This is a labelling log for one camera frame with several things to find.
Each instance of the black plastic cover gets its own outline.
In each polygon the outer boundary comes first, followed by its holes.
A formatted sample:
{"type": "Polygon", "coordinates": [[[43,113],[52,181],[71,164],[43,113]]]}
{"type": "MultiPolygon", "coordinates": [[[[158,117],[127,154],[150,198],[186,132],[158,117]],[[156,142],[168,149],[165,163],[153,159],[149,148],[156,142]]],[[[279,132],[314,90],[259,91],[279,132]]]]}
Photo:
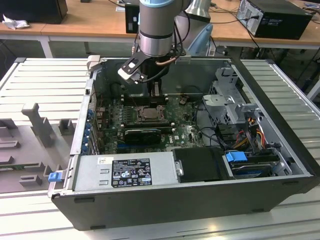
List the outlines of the black plastic cover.
{"type": "Polygon", "coordinates": [[[216,147],[176,148],[174,161],[180,162],[183,176],[179,183],[211,182],[228,180],[228,173],[221,149],[216,147]]]}

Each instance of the blue component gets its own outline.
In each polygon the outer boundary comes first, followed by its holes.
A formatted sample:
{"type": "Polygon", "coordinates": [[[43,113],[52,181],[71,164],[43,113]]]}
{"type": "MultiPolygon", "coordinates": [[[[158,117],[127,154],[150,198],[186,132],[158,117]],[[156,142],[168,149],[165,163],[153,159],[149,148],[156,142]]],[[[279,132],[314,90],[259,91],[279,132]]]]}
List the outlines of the blue component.
{"type": "Polygon", "coordinates": [[[86,146],[86,145],[82,145],[81,146],[81,152],[84,152],[84,153],[86,153],[87,151],[88,151],[88,147],[86,146]]]}
{"type": "Polygon", "coordinates": [[[85,130],[84,130],[84,135],[85,135],[85,136],[89,136],[89,135],[90,135],[90,131],[89,131],[88,129],[85,129],[85,130]]]}
{"type": "Polygon", "coordinates": [[[225,155],[228,162],[246,162],[248,158],[243,151],[230,151],[225,155]]]}
{"type": "Polygon", "coordinates": [[[140,0],[140,3],[149,8],[161,8],[169,5],[174,0],[140,0]]]}
{"type": "Polygon", "coordinates": [[[94,115],[94,111],[91,109],[88,109],[88,116],[92,117],[94,115]]]}
{"type": "Polygon", "coordinates": [[[91,126],[92,126],[91,123],[86,123],[86,124],[85,124],[85,128],[86,128],[86,129],[90,129],[91,126]]]}
{"type": "Polygon", "coordinates": [[[213,29],[213,25],[208,23],[196,36],[193,42],[188,47],[188,51],[191,56],[198,56],[201,54],[201,51],[206,47],[208,40],[210,39],[210,35],[213,29]]]}
{"type": "Polygon", "coordinates": [[[87,144],[87,143],[89,142],[89,138],[84,137],[84,138],[82,139],[82,142],[85,143],[85,144],[87,144]]]}
{"type": "Polygon", "coordinates": [[[49,174],[48,181],[51,182],[62,182],[62,172],[52,172],[49,174]]]}

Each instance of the floor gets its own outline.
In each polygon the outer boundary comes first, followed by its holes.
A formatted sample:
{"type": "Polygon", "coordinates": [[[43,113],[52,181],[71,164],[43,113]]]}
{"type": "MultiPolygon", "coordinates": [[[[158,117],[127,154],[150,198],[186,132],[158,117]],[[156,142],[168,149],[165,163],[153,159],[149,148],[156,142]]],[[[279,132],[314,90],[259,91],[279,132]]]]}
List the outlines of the floor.
{"type": "MultiPolygon", "coordinates": [[[[24,40],[2,40],[0,43],[0,79],[4,76],[6,71],[10,68],[12,63],[17,57],[25,58],[44,58],[42,47],[38,41],[24,41],[24,40]]],[[[50,43],[50,47],[54,57],[56,58],[86,58],[85,46],[83,42],[64,42],[55,41],[50,43]]],[[[131,43],[102,43],[90,42],[89,43],[91,54],[101,55],[103,57],[128,57],[131,55],[131,43]]],[[[219,52],[223,52],[223,47],[219,47],[219,52]]],[[[239,52],[240,48],[229,48],[230,54],[232,52],[239,52]]],[[[267,49],[263,55],[263,59],[277,58],[282,52],[282,49],[273,49],[272,52],[267,49]]],[[[305,66],[309,63],[310,59],[314,56],[316,50],[307,50],[301,53],[300,49],[291,49],[285,59],[281,62],[280,67],[291,78],[297,79],[305,66]]],[[[301,76],[297,85],[301,88],[305,80],[315,71],[317,64],[312,62],[305,73],[301,76]]],[[[317,77],[311,87],[316,83],[319,78],[317,77]]]]}

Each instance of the desk leg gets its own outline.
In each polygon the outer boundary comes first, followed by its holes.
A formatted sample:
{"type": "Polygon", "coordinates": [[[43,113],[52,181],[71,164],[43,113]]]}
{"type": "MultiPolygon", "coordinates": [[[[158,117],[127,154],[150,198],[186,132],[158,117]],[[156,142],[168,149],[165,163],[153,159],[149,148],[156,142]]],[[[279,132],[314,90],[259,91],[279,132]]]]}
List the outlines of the desk leg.
{"type": "Polygon", "coordinates": [[[307,97],[312,101],[320,92],[320,78],[318,82],[314,85],[311,91],[308,93],[307,97]]]}
{"type": "Polygon", "coordinates": [[[39,36],[38,41],[41,43],[42,50],[44,52],[45,57],[48,58],[53,58],[50,45],[49,45],[49,37],[48,36],[39,36]]]}

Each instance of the white paper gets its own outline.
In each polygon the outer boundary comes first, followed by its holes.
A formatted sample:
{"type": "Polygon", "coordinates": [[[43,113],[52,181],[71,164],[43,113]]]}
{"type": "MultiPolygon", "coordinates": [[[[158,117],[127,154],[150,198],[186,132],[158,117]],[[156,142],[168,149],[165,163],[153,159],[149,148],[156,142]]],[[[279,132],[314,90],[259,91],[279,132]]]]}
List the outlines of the white paper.
{"type": "Polygon", "coordinates": [[[30,27],[30,25],[27,23],[25,20],[13,20],[11,18],[6,17],[3,15],[3,21],[2,23],[6,25],[9,29],[22,29],[22,28],[27,28],[30,27]]]}

